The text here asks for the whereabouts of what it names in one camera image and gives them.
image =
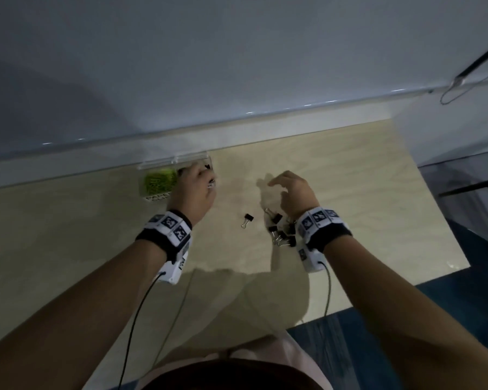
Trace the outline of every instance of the wrist-mounted device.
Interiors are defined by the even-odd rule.
[[[158,281],[176,284],[188,259],[191,245],[191,222],[180,211],[172,209],[156,215],[145,224],[136,240],[154,242],[166,253],[166,262],[159,270]]]
[[[302,243],[297,246],[298,254],[307,272],[324,269],[325,246],[339,236],[352,236],[349,226],[332,209],[321,206],[305,212],[296,221]]]

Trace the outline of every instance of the wooden table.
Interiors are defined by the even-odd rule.
[[[159,360],[178,346],[202,354],[324,314],[325,271],[308,275],[295,249],[273,247],[266,229],[263,208],[279,210],[281,191],[267,182],[287,169],[413,284],[468,267],[390,121],[210,155],[217,200],[194,230],[179,284],[157,284],[145,302],[127,380],[152,366],[163,343]],[[134,166],[0,189],[0,337],[133,241],[162,205],[138,197]],[[246,213],[255,220],[244,230]],[[329,313],[350,306],[332,273]],[[87,387],[116,384],[127,336],[125,329]]]

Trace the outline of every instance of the person's left hand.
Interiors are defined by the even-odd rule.
[[[208,188],[212,179],[215,179],[215,173],[202,165],[193,164],[185,168],[172,190],[167,209],[181,211],[195,226],[215,200],[215,187]]]

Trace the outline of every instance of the human hand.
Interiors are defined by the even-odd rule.
[[[215,200],[215,188],[208,188],[211,179],[215,179],[215,173],[200,164],[195,163],[185,168],[172,190],[166,209],[181,211],[195,226]]]
[[[298,219],[309,209],[320,206],[313,189],[307,181],[291,171],[284,171],[276,178],[273,178],[268,186],[279,184],[287,189],[282,191],[280,207],[291,218]]]

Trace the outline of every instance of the clothing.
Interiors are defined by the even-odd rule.
[[[233,388],[279,388],[332,390],[316,362],[286,332],[249,342],[236,349],[203,358],[174,361],[155,368],[137,384],[136,390],[153,388],[198,389],[231,385]]]

